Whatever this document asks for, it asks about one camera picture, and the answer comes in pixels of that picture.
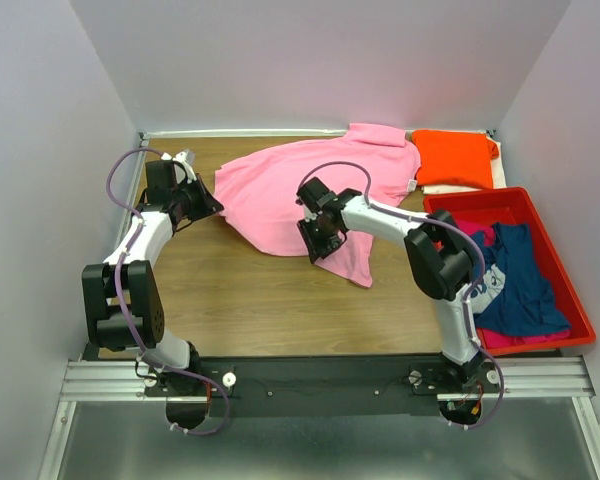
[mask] gray wall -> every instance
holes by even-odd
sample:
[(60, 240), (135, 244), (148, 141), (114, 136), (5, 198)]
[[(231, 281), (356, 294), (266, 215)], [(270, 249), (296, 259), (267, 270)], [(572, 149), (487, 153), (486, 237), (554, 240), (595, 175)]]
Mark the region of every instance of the gray wall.
[(71, 0), (143, 131), (495, 128), (552, 0)]
[(86, 341), (80, 272), (121, 219), (104, 180), (134, 131), (66, 0), (0, 1), (0, 480), (37, 478)]
[(600, 415), (600, 1), (574, 0), (499, 129), (598, 333), (587, 355)]

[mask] pink shirt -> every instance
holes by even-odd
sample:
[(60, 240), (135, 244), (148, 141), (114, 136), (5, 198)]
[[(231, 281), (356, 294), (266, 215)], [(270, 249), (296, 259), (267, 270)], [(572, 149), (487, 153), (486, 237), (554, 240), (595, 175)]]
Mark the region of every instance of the pink shirt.
[[(371, 198), (398, 206), (409, 180), (420, 167), (420, 154), (407, 142), (405, 131), (382, 125), (353, 123), (341, 138), (305, 140), (280, 145), (239, 158), (216, 172), (214, 196), (224, 205), (222, 215), (258, 250), (271, 255), (302, 256), (307, 248), (296, 227), (304, 218), (295, 203), (298, 184), (314, 167), (346, 160), (371, 173)], [(363, 191), (362, 172), (346, 166), (326, 167), (315, 174), (336, 193), (345, 188)], [(373, 237), (349, 232), (348, 240), (316, 265), (370, 287), (369, 255)]]

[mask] folded orange towel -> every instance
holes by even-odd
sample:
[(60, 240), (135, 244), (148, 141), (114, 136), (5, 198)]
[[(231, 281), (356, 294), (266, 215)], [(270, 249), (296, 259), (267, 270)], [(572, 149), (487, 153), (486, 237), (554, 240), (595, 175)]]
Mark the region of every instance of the folded orange towel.
[(498, 146), (484, 133), (416, 130), (412, 141), (422, 162), (418, 185), (493, 188), (491, 160), (498, 158)]

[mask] wooden tabletop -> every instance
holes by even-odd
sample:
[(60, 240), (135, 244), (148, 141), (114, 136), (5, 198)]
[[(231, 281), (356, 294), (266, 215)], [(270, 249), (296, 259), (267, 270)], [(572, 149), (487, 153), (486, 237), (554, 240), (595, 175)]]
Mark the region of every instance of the wooden tabletop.
[[(171, 154), (189, 148), (211, 192), (224, 163), (298, 137), (153, 139)], [(156, 159), (148, 155), (148, 160)], [(139, 192), (145, 187), (143, 174)], [(422, 210), (422, 195), (401, 207)], [(416, 287), (407, 255), (376, 239), (373, 286), (364, 289), (309, 263), (257, 251), (222, 217), (194, 223), (155, 266), (167, 328), (202, 355), (436, 352), (433, 304)]]

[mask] purple cable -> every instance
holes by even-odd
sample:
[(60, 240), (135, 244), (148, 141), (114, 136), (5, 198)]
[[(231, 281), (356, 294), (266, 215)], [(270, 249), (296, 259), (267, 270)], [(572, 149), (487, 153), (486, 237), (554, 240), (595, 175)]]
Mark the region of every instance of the purple cable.
[[(136, 240), (140, 236), (140, 232), (142, 232), (144, 219), (142, 218), (142, 214), (138, 210), (133, 208), (131, 205), (127, 205), (126, 203), (118, 200), (115, 197), (115, 195), (113, 194), (113, 192), (111, 191), (111, 180), (113, 179), (113, 175), (116, 173), (116, 170), (118, 170), (118, 167), (120, 166), (120, 164), (122, 164), (122, 162), (130, 155), (133, 155), (134, 153), (140, 153), (140, 152), (151, 152), (151, 153), (155, 153), (156, 155), (159, 155), (159, 156), (162, 156), (164, 153), (159, 150), (154, 150), (153, 148), (146, 148), (146, 147), (134, 148), (134, 149), (129, 150), (128, 152), (124, 153), (118, 159), (118, 161), (113, 165), (113, 168), (111, 169), (111, 171), (109, 172), (109, 175), (107, 176), (107, 196), (111, 199), (111, 201), (113, 203), (115, 203), (119, 207), (124, 208), (128, 212), (131, 212), (132, 215), (135, 215), (136, 217), (138, 217), (141, 220), (138, 223), (138, 226), (136, 227), (136, 231), (133, 233), (131, 238), (129, 238), (129, 241), (124, 246), (124, 250), (120, 254), (120, 258), (118, 259), (118, 263), (116, 263), (116, 267), (113, 272), (113, 279), (114, 279), (114, 284), (115, 284), (115, 288), (116, 288), (116, 296), (118, 297), (118, 302), (120, 303), (120, 310), (122, 311), (122, 315), (124, 316), (124, 319), (127, 322), (127, 326), (129, 327), (129, 331), (131, 332), (131, 336), (133, 337), (134, 342), (136, 342), (138, 344), (138, 348), (140, 349), (141, 356), (142, 356), (147, 351), (147, 346), (142, 341), (140, 332), (138, 332), (138, 329), (133, 324), (133, 319), (131, 318), (131, 312), (129, 312), (129, 307), (127, 307), (127, 302), (124, 299), (124, 293), (123, 293), (124, 290), (122, 289), (122, 280), (120, 277), (121, 277), (121, 272), (122, 272), (122, 265), (124, 264), (124, 259), (128, 255), (129, 250), (131, 250), (131, 247), (133, 246), (133, 244), (136, 242)], [(173, 424), (173, 427), (175, 430), (179, 430), (188, 435), (205, 436), (205, 435), (212, 435), (212, 434), (218, 432), (219, 430), (221, 430), (225, 425), (227, 425), (227, 423), (229, 421), (229, 416), (231, 413), (231, 403), (229, 402), (229, 397), (228, 397), (227, 393), (224, 391), (224, 388), (222, 388), (220, 385), (218, 385), (215, 381), (211, 380), (210, 378), (205, 377), (204, 375), (198, 375), (197, 373), (188, 372), (187, 370), (173, 368), (173, 367), (170, 367), (169, 365), (162, 365), (161, 368), (163, 368), (164, 370), (173, 372), (173, 373), (177, 373), (180, 375), (184, 375), (186, 377), (195, 378), (196, 380), (200, 380), (202, 382), (209, 383), (210, 385), (215, 387), (220, 392), (220, 394), (222, 395), (222, 399), (224, 400), (224, 404), (225, 404), (224, 417), (223, 417), (222, 423), (220, 423), (220, 425), (218, 425), (212, 429), (209, 429), (209, 430), (197, 432), (195, 430), (187, 430), (187, 429), (180, 427), (177, 424)]]
[(367, 178), (367, 185), (364, 189), (363, 197), (364, 197), (365, 203), (372, 210), (375, 210), (377, 212), (381, 212), (381, 213), (384, 213), (387, 215), (391, 215), (393, 217), (401, 218), (403, 220), (407, 220), (410, 222), (429, 223), (429, 224), (435, 225), (437, 227), (446, 228), (447, 230), (454, 232), (455, 234), (461, 236), (474, 250), (474, 253), (480, 263), (480, 274), (473, 280), (471, 285), (469, 285), (469, 288), (467, 288), (467, 290), (462, 295), (462, 316), (464, 319), (464, 327), (467, 332), (467, 335), (469, 336), (471, 343), (480, 351), (480, 353), (482, 353), (485, 357), (487, 357), (491, 361), (491, 363), (493, 363), (493, 366), (495, 367), (496, 371), (498, 372), (498, 377), (500, 379), (500, 389), (498, 392), (498, 399), (496, 400), (496, 404), (493, 406), (491, 411), (484, 418), (480, 419), (478, 422), (474, 423), (473, 425), (462, 425), (460, 423), (455, 423), (455, 422), (449, 422), (449, 423), (456, 425), (458, 427), (464, 428), (464, 429), (474, 429), (474, 428), (481, 427), (482, 425), (487, 423), (489, 420), (491, 420), (493, 418), (493, 416), (500, 409), (500, 405), (502, 403), (502, 398), (504, 397), (504, 374), (502, 373), (502, 369), (500, 368), (500, 365), (496, 361), (495, 357), (493, 355), (491, 355), (489, 352), (487, 352), (487, 350), (485, 348), (483, 348), (480, 345), (480, 343), (474, 339), (473, 331), (471, 328), (471, 313), (469, 312), (469, 301), (470, 301), (471, 292), (482, 282), (482, 278), (484, 277), (484, 274), (486, 271), (484, 255), (482, 255), (482, 251), (480, 250), (480, 247), (478, 247), (478, 244), (469, 235), (467, 235), (465, 232), (463, 232), (459, 228), (454, 227), (453, 225), (449, 225), (448, 223), (442, 222), (440, 220), (436, 220), (434, 218), (416, 217), (416, 216), (408, 215), (406, 213), (395, 212), (393, 210), (389, 210), (389, 209), (386, 209), (386, 208), (383, 208), (383, 207), (380, 207), (380, 206), (374, 204), (369, 199), (369, 190), (371, 190), (371, 174), (369, 173), (369, 171), (366, 168), (364, 168), (361, 165), (358, 165), (357, 163), (340, 161), (340, 160), (323, 163), (322, 165), (319, 165), (319, 166), (311, 169), (309, 171), (309, 173), (307, 173), (304, 176), (304, 178), (300, 181), (300, 184), (298, 185), (298, 190), (300, 189), (300, 187), (302, 185), (304, 185), (304, 183), (307, 181), (307, 179), (311, 175), (313, 175), (318, 170), (321, 170), (324, 167), (329, 167), (331, 165), (348, 165), (351, 167), (355, 167), (358, 170), (360, 170), (362, 173), (364, 173), (365, 177)]

